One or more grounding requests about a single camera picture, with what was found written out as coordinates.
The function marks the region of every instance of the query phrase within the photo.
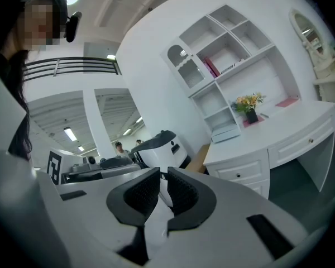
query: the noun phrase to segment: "dark vase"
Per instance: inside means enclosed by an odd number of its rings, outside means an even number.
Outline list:
[[[249,112],[246,112],[247,120],[249,124],[255,123],[258,121],[257,113],[254,109]]]

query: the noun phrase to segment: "mirror frame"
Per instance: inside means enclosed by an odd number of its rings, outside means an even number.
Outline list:
[[[299,28],[299,25],[295,20],[295,15],[297,15],[297,14],[303,16],[311,25],[313,25],[314,31],[317,33],[317,35],[320,39],[320,43],[322,44],[322,47],[323,47],[323,53],[322,54],[319,53],[318,50],[316,50],[313,47],[313,45],[308,41],[308,39],[302,34],[302,31]],[[289,19],[290,19],[290,22],[291,22],[295,32],[298,34],[299,38],[303,42],[303,46],[310,52],[310,54],[314,54],[315,56],[317,56],[318,58],[320,58],[322,60],[327,60],[330,56],[329,47],[325,44],[323,36],[320,34],[318,29],[315,27],[315,25],[308,18],[306,18],[302,13],[300,13],[298,10],[293,9],[293,8],[289,12]]]

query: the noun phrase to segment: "white desk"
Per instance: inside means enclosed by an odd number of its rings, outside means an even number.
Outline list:
[[[335,104],[305,100],[242,130],[238,137],[212,143],[204,165],[211,176],[249,186],[268,198],[270,169],[298,158],[319,191],[333,152]]]

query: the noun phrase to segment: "white shelving unit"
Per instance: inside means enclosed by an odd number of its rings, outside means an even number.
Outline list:
[[[250,20],[227,5],[190,26],[161,55],[186,95],[194,102],[213,142],[241,134],[235,113],[221,88],[235,87],[236,79],[229,82],[234,76],[245,76],[246,81],[253,83],[251,70],[244,71],[249,66],[264,58],[269,59],[268,63],[256,64],[256,69],[261,72],[259,78],[269,74],[265,83],[268,87],[269,84],[277,84],[273,83],[276,75],[283,84],[281,97],[286,93],[290,97],[298,95],[295,79],[289,77],[292,76],[291,71],[275,45]],[[217,69],[217,76],[211,73],[206,59]]]

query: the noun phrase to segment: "floor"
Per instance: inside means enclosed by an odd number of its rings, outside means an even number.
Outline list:
[[[317,228],[315,219],[325,217],[327,205],[334,197],[335,145],[331,167],[321,193],[297,160],[271,170],[269,200],[289,212],[309,232]]]

